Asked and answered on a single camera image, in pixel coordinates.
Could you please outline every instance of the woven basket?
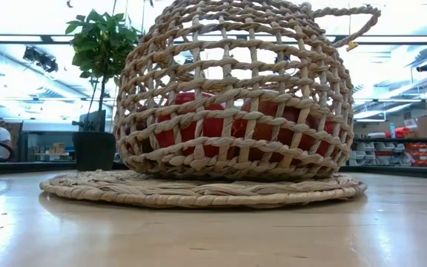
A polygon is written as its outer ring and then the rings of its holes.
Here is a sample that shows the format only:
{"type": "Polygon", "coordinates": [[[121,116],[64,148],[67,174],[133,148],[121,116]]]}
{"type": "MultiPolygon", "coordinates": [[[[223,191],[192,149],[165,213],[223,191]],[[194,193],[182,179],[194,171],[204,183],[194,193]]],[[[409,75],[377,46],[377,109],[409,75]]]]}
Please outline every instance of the woven basket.
{"type": "Polygon", "coordinates": [[[372,7],[175,1],[126,61],[115,116],[124,164],[166,177],[330,177],[349,157],[354,137],[353,86],[337,47],[368,31],[378,16],[372,7]],[[336,43],[314,22],[352,14],[373,16],[336,43]],[[223,56],[201,59],[214,49],[223,56]],[[250,56],[234,56],[241,50],[250,56]],[[174,57],[186,52],[193,62],[177,63],[174,57]],[[259,61],[259,53],[272,54],[271,61],[259,61]],[[215,72],[221,77],[209,78],[215,72]]]}

